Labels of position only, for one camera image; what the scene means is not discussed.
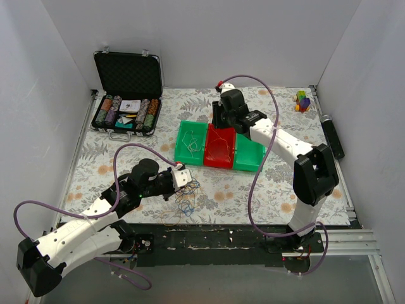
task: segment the floral tablecloth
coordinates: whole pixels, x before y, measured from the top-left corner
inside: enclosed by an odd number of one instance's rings
[[[274,88],[273,93],[280,108],[279,124],[286,131],[303,141],[318,145],[325,137],[311,99],[310,110],[294,111],[292,96],[299,89]],[[260,87],[242,88],[251,110],[261,110],[272,120],[275,110],[268,92]],[[174,147],[181,120],[211,122],[211,103],[218,100],[214,89],[164,89],[162,110],[151,137],[133,137],[132,143],[141,143],[159,151],[166,158],[174,159]],[[84,145],[66,197],[64,209],[80,213],[113,183],[113,155],[122,143],[111,141],[106,133],[88,128]],[[126,148],[118,156],[118,175],[131,171],[142,158],[155,159],[161,168],[167,164],[140,148]],[[196,208],[191,216],[178,209],[175,198],[165,202],[162,197],[146,198],[140,207],[125,215],[129,223],[148,224],[248,224],[247,195],[254,177],[253,172],[188,166],[192,176],[201,183],[195,197]],[[318,220],[328,225],[347,225],[346,197],[340,186],[328,197]],[[295,208],[296,196],[292,190],[292,169],[277,155],[270,153],[259,176],[252,214],[257,224],[286,224]],[[62,221],[69,217],[62,216]]]

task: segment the gray wall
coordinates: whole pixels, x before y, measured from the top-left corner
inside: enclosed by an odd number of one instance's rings
[[[362,0],[319,84],[346,157],[356,212],[374,229],[398,303],[405,303],[405,3]]]
[[[160,55],[167,86],[250,73],[297,87],[318,83],[360,0],[42,2],[91,88],[101,86],[92,54],[104,45]]]
[[[13,209],[28,199],[59,204],[90,90],[40,0],[0,0],[0,27],[0,302],[24,303]],[[54,216],[24,206],[19,218],[37,238]]]

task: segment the purple cable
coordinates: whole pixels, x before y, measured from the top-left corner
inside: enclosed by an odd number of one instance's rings
[[[269,237],[271,237],[271,238],[285,238],[285,237],[287,237],[287,236],[293,236],[293,235],[295,235],[295,234],[297,234],[297,233],[300,233],[300,232],[302,232],[302,231],[304,231],[304,230],[306,230],[306,229],[309,229],[309,228],[314,227],[316,224],[320,224],[320,225],[322,226],[322,229],[325,231],[326,245],[325,245],[325,250],[323,251],[323,255],[322,255],[320,261],[319,261],[311,270],[302,273],[302,274],[310,274],[310,273],[312,273],[313,271],[315,271],[315,270],[321,265],[321,263],[322,263],[323,260],[325,259],[325,256],[326,256],[327,250],[328,250],[328,244],[329,244],[328,232],[327,232],[327,230],[326,230],[326,227],[325,227],[321,222],[310,223],[310,224],[308,224],[308,225],[306,225],[306,226],[304,226],[304,227],[302,227],[302,228],[300,228],[300,229],[298,229],[298,230],[296,230],[296,231],[293,231],[293,232],[283,233],[283,234],[277,234],[277,233],[269,233],[269,232],[265,232],[265,231],[261,230],[261,229],[254,223],[254,221],[253,221],[253,217],[252,217],[252,197],[253,197],[253,191],[254,191],[254,187],[256,186],[256,182],[258,181],[259,174],[260,174],[261,170],[263,169],[263,165],[265,164],[265,162],[266,162],[266,160],[267,160],[267,157],[268,157],[268,155],[270,154],[270,151],[271,151],[271,149],[272,149],[272,147],[273,147],[274,140],[275,140],[276,134],[277,134],[277,123],[278,123],[278,117],[280,116],[280,113],[279,113],[279,111],[278,111],[278,105],[277,105],[276,99],[275,99],[275,97],[274,97],[274,95],[273,95],[273,92],[270,90],[270,88],[269,88],[262,80],[260,80],[260,79],[258,79],[258,78],[256,78],[256,77],[250,76],[250,75],[234,75],[234,76],[231,76],[231,77],[229,77],[229,78],[223,80],[223,83],[228,82],[228,81],[231,80],[231,79],[239,78],[239,77],[250,78],[250,79],[256,80],[256,81],[260,82],[261,84],[263,84],[264,87],[267,89],[267,91],[270,93],[270,96],[271,96],[271,98],[272,98],[272,100],[273,100],[273,103],[274,103],[274,107],[275,107],[275,109],[276,109],[276,119],[275,119],[274,124],[273,124],[273,125],[274,125],[273,136],[271,137],[270,144],[268,145],[268,148],[267,148],[265,157],[264,157],[263,160],[261,161],[260,166],[259,166],[259,168],[258,168],[258,171],[257,171],[256,174],[254,175],[254,179],[253,179],[253,182],[252,182],[252,186],[251,186],[251,189],[250,189],[250,191],[249,191],[249,197],[248,197],[248,199],[247,199],[247,215],[249,216],[249,220],[250,220],[250,222],[251,222],[251,225],[253,226],[253,228],[254,228],[256,231],[258,231],[260,234],[262,234],[262,235],[264,235],[264,236],[269,236]]]
[[[140,272],[137,272],[136,270],[125,268],[124,266],[121,266],[119,264],[103,260],[102,258],[94,258],[94,259],[96,261],[101,262],[101,263],[104,263],[104,264],[107,264],[107,265],[110,265],[110,266],[114,266],[114,267],[118,267],[119,269],[131,272],[132,274],[136,274],[137,276],[140,276],[141,278],[145,279],[145,281],[148,283],[148,286],[142,286],[142,285],[136,283],[134,280],[127,277],[125,274],[117,274],[116,272],[114,272],[114,274],[116,274],[117,276],[121,276],[124,280],[128,281],[129,283],[131,283],[135,287],[138,287],[141,290],[150,290],[152,288],[152,282],[151,282],[150,278],[148,278],[146,275],[144,275],[144,274],[142,274]]]
[[[117,196],[116,196],[115,203],[114,203],[114,205],[113,205],[108,211],[106,211],[106,212],[104,212],[104,213],[102,213],[102,214],[90,215],[90,216],[87,217],[88,219],[98,219],[98,218],[100,218],[100,217],[105,217],[106,215],[108,215],[108,214],[110,214],[112,211],[114,211],[114,209],[117,207],[118,202],[120,201],[120,188],[119,188],[118,177],[117,177],[117,173],[116,173],[116,159],[117,159],[117,156],[118,156],[119,152],[120,152],[123,148],[130,147],[130,146],[133,146],[133,147],[140,147],[140,148],[147,149],[148,151],[152,152],[153,154],[155,154],[156,156],[158,156],[159,158],[161,158],[164,162],[167,162],[169,165],[172,165],[172,166],[175,166],[175,165],[176,165],[176,164],[173,163],[172,161],[167,160],[166,158],[164,158],[161,154],[159,154],[159,153],[156,152],[155,150],[153,150],[153,149],[151,149],[151,148],[149,148],[149,147],[147,147],[147,146],[144,146],[144,145],[142,145],[142,144],[124,144],[123,146],[120,146],[120,147],[116,150],[116,152],[115,152],[115,154],[114,154],[114,160],[113,160],[114,181],[115,181],[115,187],[116,187],[116,192],[117,192]],[[64,214],[64,215],[67,215],[67,216],[70,216],[70,217],[75,217],[76,219],[84,219],[84,216],[83,216],[83,215],[79,215],[79,214],[71,213],[71,212],[68,212],[68,211],[64,211],[64,210],[62,210],[62,209],[53,207],[53,206],[51,206],[51,205],[42,203],[42,202],[40,202],[40,201],[22,201],[21,203],[19,203],[19,204],[15,207],[13,217],[14,217],[14,223],[15,223],[15,225],[16,225],[18,231],[20,231],[20,233],[21,233],[25,238],[28,238],[28,235],[23,231],[23,229],[21,228],[20,224],[18,223],[17,211],[18,211],[18,209],[19,209],[21,206],[26,205],[26,204],[39,205],[39,206],[45,207],[45,208],[47,208],[47,209],[50,209],[50,210],[52,210],[52,211],[59,212],[59,213],[62,213],[62,214]]]

